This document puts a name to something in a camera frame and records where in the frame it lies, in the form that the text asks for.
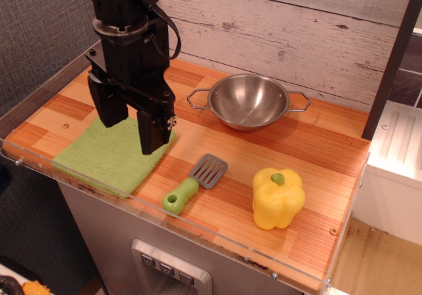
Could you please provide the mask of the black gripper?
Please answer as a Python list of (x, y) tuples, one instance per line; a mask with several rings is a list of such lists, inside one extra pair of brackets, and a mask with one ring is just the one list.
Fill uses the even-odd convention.
[(175, 124), (175, 96), (164, 80), (169, 67), (168, 27), (160, 18), (134, 25), (110, 26), (95, 18), (101, 38), (98, 50), (86, 54), (92, 70), (88, 87), (105, 127), (126, 120), (136, 109), (142, 153), (152, 154), (169, 143)]

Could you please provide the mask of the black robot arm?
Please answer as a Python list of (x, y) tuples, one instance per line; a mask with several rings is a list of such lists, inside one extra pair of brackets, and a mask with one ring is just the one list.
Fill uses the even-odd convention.
[(143, 154), (169, 142), (175, 125), (175, 95), (164, 79), (173, 56), (168, 29), (175, 25), (157, 5), (159, 0), (91, 0), (99, 49), (86, 57), (92, 69), (88, 86), (106, 127), (137, 111)]

